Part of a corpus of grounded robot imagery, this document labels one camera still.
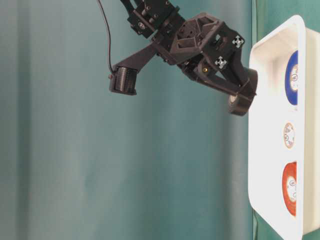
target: fabric background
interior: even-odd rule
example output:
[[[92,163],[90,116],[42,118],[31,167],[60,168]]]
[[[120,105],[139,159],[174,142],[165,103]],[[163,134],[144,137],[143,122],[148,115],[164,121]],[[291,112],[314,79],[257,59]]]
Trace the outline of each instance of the fabric background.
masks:
[[[172,0],[246,38],[250,0]],[[104,0],[112,62],[148,41]],[[247,240],[248,122],[227,96],[155,58],[135,97],[109,92],[95,0],[0,0],[0,236]]]

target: black cable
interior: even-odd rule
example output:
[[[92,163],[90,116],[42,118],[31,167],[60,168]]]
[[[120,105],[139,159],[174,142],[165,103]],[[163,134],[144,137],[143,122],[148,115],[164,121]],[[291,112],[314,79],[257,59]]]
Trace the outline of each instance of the black cable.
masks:
[[[113,74],[115,71],[112,69],[112,65],[111,65],[111,34],[110,34],[110,27],[109,27],[107,16],[106,16],[106,13],[105,13],[104,7],[102,6],[101,1],[100,0],[96,0],[96,1],[97,1],[98,5],[100,7],[100,10],[101,10],[101,13],[102,13],[102,16],[103,16],[103,19],[104,19],[104,23],[105,23],[106,33],[107,33],[107,37],[108,37],[108,67],[109,67],[110,72]]]

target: bolt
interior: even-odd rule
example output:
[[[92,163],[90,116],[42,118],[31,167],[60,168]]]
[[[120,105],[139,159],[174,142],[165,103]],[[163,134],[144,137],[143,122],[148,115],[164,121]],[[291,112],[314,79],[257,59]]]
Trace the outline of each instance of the bolt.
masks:
[[[139,28],[141,28],[142,30],[145,30],[145,29],[146,29],[146,26],[145,26],[142,22],[139,22],[139,23],[138,23],[138,26],[139,26]]]

